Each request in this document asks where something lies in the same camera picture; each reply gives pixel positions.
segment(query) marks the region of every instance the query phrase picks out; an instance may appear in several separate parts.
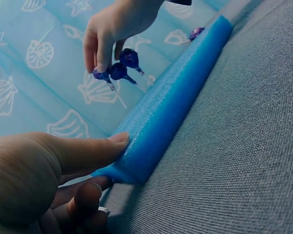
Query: pool noodle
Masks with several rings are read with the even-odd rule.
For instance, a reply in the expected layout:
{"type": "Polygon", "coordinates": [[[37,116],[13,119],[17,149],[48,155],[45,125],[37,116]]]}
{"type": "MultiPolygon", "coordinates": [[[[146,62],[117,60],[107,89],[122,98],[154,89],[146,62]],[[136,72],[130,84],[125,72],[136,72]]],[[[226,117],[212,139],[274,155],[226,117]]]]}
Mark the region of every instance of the pool noodle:
{"type": "Polygon", "coordinates": [[[148,180],[197,98],[232,28],[230,21],[220,15],[191,42],[115,130],[115,134],[130,134],[131,142],[124,154],[93,176],[106,175],[128,184],[148,180]]]}

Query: gray upholstery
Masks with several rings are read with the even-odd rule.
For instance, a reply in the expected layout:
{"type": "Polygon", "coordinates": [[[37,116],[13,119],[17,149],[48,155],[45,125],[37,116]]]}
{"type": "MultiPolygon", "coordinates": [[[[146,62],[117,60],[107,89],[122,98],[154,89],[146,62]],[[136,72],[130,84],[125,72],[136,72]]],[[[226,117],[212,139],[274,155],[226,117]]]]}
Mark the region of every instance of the gray upholstery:
{"type": "Polygon", "coordinates": [[[293,234],[293,0],[251,7],[149,181],[111,190],[111,233],[293,234]]]}

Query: light blue fabric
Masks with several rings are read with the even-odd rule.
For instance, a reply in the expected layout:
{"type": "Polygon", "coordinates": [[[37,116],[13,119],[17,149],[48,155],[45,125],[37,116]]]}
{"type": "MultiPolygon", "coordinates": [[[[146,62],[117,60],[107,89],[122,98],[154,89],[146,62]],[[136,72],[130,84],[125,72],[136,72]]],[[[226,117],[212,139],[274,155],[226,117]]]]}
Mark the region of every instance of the light blue fabric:
{"type": "Polygon", "coordinates": [[[60,137],[107,137],[176,60],[194,27],[216,13],[207,1],[166,2],[147,31],[129,39],[142,77],[104,81],[86,73],[82,38],[91,15],[112,0],[0,0],[0,136],[43,131],[60,137]]]}

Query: adult hand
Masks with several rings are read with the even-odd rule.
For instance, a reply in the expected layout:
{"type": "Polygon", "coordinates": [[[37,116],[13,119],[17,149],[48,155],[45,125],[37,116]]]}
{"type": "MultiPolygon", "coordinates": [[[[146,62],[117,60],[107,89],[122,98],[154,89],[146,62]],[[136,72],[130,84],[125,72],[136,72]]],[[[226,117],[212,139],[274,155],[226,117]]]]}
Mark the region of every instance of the adult hand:
{"type": "Polygon", "coordinates": [[[111,180],[58,186],[111,164],[128,142],[127,133],[89,140],[46,133],[0,137],[0,233],[100,233],[107,214],[98,203],[111,180]]]}
{"type": "Polygon", "coordinates": [[[157,17],[164,0],[115,0],[89,20],[84,37],[84,60],[89,73],[104,72],[115,60],[127,38],[145,31],[157,17]]]}

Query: purple lollipop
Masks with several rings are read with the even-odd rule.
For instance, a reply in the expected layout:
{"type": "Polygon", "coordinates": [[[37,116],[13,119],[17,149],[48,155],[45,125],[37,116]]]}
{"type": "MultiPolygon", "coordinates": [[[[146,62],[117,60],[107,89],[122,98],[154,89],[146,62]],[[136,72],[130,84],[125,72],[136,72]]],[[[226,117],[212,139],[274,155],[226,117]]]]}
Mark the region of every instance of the purple lollipop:
{"type": "Polygon", "coordinates": [[[199,34],[201,34],[202,31],[204,31],[205,28],[195,28],[190,34],[189,40],[193,41],[199,34]]]}
{"type": "Polygon", "coordinates": [[[137,82],[135,80],[133,80],[130,76],[128,76],[127,68],[121,62],[115,63],[110,68],[110,74],[111,74],[111,78],[113,80],[126,79],[129,82],[131,82],[132,84],[137,84],[137,82]]]}
{"type": "Polygon", "coordinates": [[[115,90],[114,85],[112,84],[110,78],[109,78],[109,69],[107,69],[105,72],[100,73],[98,72],[97,68],[95,68],[92,72],[95,79],[104,80],[108,84],[108,86],[113,90],[115,90]]]}
{"type": "Polygon", "coordinates": [[[119,60],[125,66],[136,69],[141,75],[144,75],[144,72],[138,66],[138,56],[136,51],[129,48],[124,49],[120,53],[119,60]]]}

